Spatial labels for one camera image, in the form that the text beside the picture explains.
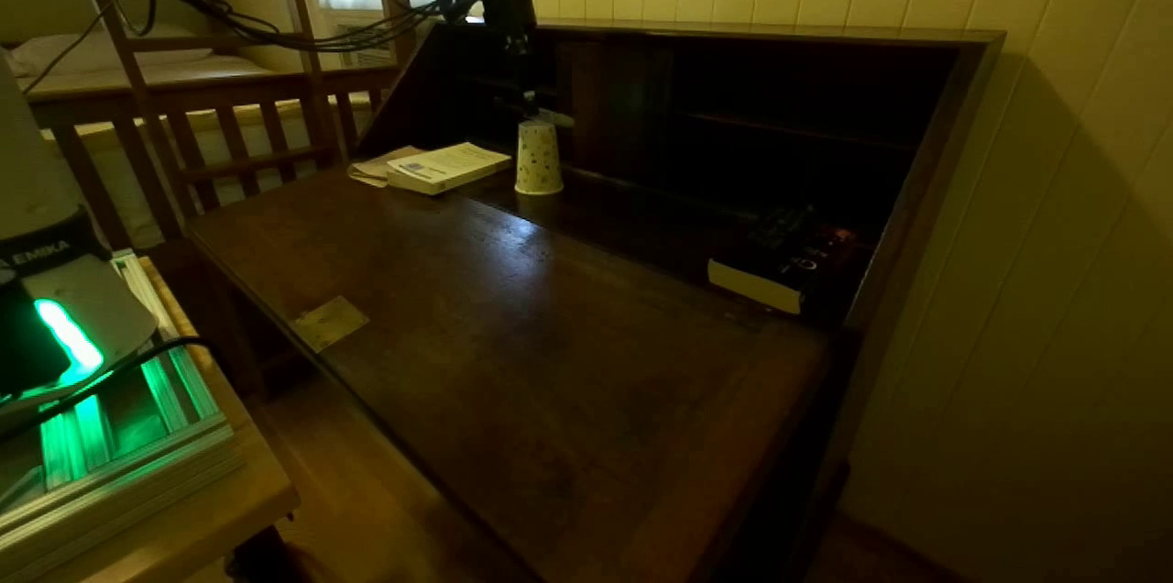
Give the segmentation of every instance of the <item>green led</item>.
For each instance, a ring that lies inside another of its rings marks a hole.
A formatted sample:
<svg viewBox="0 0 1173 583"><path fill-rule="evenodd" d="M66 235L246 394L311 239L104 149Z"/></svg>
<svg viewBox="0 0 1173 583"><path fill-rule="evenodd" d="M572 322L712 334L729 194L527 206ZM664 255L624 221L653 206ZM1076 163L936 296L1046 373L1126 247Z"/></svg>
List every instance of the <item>green led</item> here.
<svg viewBox="0 0 1173 583"><path fill-rule="evenodd" d="M61 374L59 384L63 386L76 384L102 366L102 361L106 360L102 353L61 304L52 299L38 299L33 304L36 306L36 314L41 316L41 320L53 332L57 344L69 354L69 370Z"/></svg>

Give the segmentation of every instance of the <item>desk surface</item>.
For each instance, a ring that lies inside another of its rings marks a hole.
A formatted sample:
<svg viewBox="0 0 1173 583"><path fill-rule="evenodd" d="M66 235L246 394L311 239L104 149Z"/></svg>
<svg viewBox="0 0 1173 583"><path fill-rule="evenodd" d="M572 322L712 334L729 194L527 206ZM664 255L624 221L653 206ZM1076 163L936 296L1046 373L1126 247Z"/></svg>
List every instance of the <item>desk surface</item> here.
<svg viewBox="0 0 1173 583"><path fill-rule="evenodd" d="M142 265L179 333L196 335L149 258ZM297 508L293 483L224 374L202 346L188 352L232 426L244 466L54 569L46 581L181 581Z"/></svg>
<svg viewBox="0 0 1173 583"><path fill-rule="evenodd" d="M549 581L686 579L825 372L808 325L461 195L331 170L191 236L294 341L364 312L316 362Z"/></svg>

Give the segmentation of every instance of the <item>white paneled wall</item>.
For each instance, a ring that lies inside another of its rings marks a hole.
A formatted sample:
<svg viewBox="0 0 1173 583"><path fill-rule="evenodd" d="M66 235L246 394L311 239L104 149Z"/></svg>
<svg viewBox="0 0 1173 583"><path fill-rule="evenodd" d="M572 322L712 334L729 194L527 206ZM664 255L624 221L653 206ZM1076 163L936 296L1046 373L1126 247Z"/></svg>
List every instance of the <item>white paneled wall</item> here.
<svg viewBox="0 0 1173 583"><path fill-rule="evenodd" d="M541 16L1008 32L845 507L972 578L1161 571L1173 543L1173 0L536 2Z"/></svg>

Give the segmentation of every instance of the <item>mattress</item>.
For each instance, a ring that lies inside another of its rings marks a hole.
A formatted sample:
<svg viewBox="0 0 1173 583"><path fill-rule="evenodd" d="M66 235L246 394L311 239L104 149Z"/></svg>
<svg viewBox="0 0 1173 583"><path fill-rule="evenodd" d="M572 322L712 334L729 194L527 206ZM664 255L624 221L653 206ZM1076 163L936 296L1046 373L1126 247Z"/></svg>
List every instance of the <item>mattress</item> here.
<svg viewBox="0 0 1173 583"><path fill-rule="evenodd" d="M150 82L192 81L192 79L197 77L230 77L240 76L240 74L267 74L266 69L262 69L259 66L252 65L252 62L238 56L209 56L202 61L148 66L148 68L143 68L144 76L148 69L151 69L151 76L147 77ZM50 79L56 79L55 84L46 86ZM46 90L91 90L95 87L126 86L126 76L122 76L121 70L118 73L62 74L60 77L54 77L50 74L41 86L38 86L38 90L34 91L41 91L42 86L46 86ZM330 102L334 128L335 131L339 131L340 136L338 108L334 97L331 97ZM371 100L368 95L365 91L352 94L351 106L354 111L355 124L359 131L364 131L371 120ZM258 157L271 152L272 148L269 143L269 135L265 133L260 107L252 103L252 106L235 107L233 110L240 124L240 133L244 136L249 156ZM280 114L282 129L285 131L290 149L308 148L310 136L306 133L305 120L301 118L300 103L297 100L277 102L277 111ZM167 118L162 120L168 136L171 136ZM204 157L205 164L218 164L218 162L231 160L216 111L190 111L188 114L188 122L191 123L192 133L196 135L196 141L199 144L199 151ZM147 135L142 120L135 120L135 124L138 127L140 136L147 143L147 150L155 164L156 174L163 183L164 190L168 191L168 199L171 202L172 211L182 219L178 206L175 203L175 197L171 195L170 187L168 187L168 182L164 179L165 176L155 156L150 137ZM162 232L158 229L158 224L155 223L154 216L151 216L145 195L143 195L141 187L138 187L134 169L130 167L130 161L122 150L122 144L114 131L114 124L80 124L80 127L76 127L76 131L86 145L87 152L89 152L90 160L93 160L106 190L110 195L114 208L130 236L131 244L136 249L145 249L150 248L150 245L161 244L163 242ZM69 167L56 148L53 133L43 129L41 135L53 145L54 156L65 182L72 187L79 202L84 203L80 187L74 182L73 175L69 172ZM178 157L178 154L175 152L174 136L171 136L171 141L172 154L176 154L176 157ZM314 169L313 162L300 162L300 164L294 165L299 178L305 177L307 174L313 174ZM262 191L274 189L282 185L280 175L277 169L259 170L257 172L257 183ZM237 178L219 178L219 181L213 182L213 188L221 204L235 203L244 198L244 191ZM199 202L195 198L194 191L192 199L198 208Z"/></svg>

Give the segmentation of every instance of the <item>crib rail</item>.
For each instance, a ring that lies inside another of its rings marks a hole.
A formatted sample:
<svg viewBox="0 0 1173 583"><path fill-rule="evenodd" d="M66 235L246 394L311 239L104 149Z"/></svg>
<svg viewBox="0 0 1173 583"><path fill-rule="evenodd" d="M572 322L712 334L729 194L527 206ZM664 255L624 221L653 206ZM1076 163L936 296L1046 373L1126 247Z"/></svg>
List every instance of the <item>crib rail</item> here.
<svg viewBox="0 0 1173 583"><path fill-rule="evenodd" d="M381 103L381 90L391 86L396 69L334 69L321 74L326 94L337 100L339 122L325 100L314 97L307 74L259 74L246 77L199 79L150 87L151 107L169 124L169 145L156 145L155 160L138 131L135 118L140 108L129 89L62 90L34 94L29 99L33 115L41 128L50 129L94 219L111 248L131 244L126 224L104 187L91 156L76 127L88 123L113 123L135 181L158 223L164 240L183 237L181 218L209 212L221 206L212 183L235 178L244 195L257 195L257 174L277 169L280 182L294 181L294 165L312 161L318 169L347 157L359 140L351 94L368 94L372 111ZM278 103L298 100L301 120L308 135L308 148L291 149L282 124ZM270 148L264 154L246 149L235 107L259 107ZM215 111L228 145L230 160L205 162L189 120L192 111ZM168 199L164 182L170 183L179 215Z"/></svg>

